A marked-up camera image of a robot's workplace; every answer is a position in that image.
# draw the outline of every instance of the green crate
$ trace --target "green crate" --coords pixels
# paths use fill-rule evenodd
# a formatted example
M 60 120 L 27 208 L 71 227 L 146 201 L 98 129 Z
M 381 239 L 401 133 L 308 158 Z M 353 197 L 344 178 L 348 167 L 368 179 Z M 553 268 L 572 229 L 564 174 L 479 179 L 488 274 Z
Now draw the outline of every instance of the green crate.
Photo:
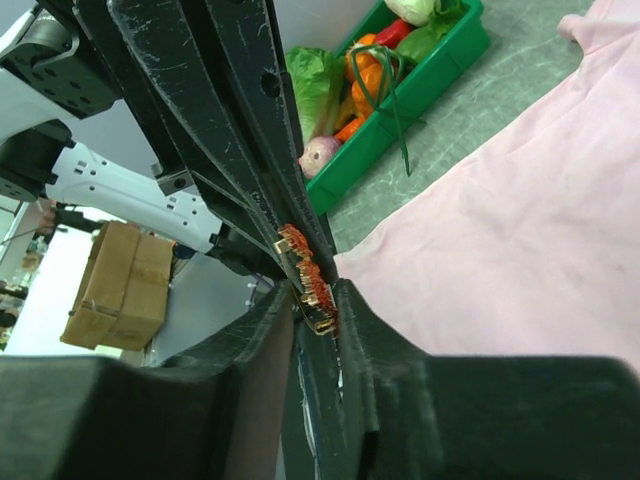
M 480 0 L 464 0 L 466 15 L 440 45 L 398 86 L 398 107 L 404 117 L 419 118 L 442 93 L 489 48 L 489 36 L 482 26 Z M 381 0 L 360 23 L 337 54 L 344 55 L 366 33 L 387 27 L 395 15 Z M 383 108 L 391 108 L 388 98 Z M 412 122 L 403 122 L 406 130 Z M 374 113 L 345 143 L 329 164 L 307 184 L 311 204 L 318 215 L 335 206 L 358 179 L 397 140 L 394 120 Z

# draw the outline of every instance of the screw hole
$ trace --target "screw hole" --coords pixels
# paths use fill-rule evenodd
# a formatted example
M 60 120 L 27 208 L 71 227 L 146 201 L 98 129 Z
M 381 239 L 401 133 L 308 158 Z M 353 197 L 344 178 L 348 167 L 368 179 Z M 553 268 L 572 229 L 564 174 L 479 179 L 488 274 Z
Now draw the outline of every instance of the screw hole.
M 280 81 L 273 73 L 262 75 L 260 86 L 267 97 L 276 98 L 280 95 Z

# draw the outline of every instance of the pink cloth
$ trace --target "pink cloth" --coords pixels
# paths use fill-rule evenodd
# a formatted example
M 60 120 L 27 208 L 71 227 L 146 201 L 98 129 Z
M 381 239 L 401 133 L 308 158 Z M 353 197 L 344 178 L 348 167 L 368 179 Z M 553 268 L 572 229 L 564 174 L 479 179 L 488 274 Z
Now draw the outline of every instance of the pink cloth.
M 580 68 L 338 255 L 431 354 L 596 354 L 640 371 L 640 1 L 560 24 Z

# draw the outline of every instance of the cardboard box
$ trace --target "cardboard box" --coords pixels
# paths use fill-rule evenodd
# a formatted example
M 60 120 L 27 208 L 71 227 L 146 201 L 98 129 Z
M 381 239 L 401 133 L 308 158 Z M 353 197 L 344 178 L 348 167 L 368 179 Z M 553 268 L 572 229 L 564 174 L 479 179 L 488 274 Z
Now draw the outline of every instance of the cardboard box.
M 105 223 L 60 341 L 142 350 L 164 323 L 172 256 L 167 240 Z

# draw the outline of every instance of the speckled floor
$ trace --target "speckled floor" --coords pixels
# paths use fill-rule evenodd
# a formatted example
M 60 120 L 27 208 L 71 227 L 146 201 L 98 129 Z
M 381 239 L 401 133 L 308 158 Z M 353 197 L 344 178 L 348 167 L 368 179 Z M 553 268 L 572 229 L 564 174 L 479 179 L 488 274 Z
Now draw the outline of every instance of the speckled floor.
M 578 67 L 580 47 L 556 29 L 564 15 L 584 14 L 591 0 L 483 3 L 490 50 L 426 113 L 428 124 L 409 131 L 411 177 L 400 150 L 391 147 L 329 212 L 339 252 L 357 245 Z

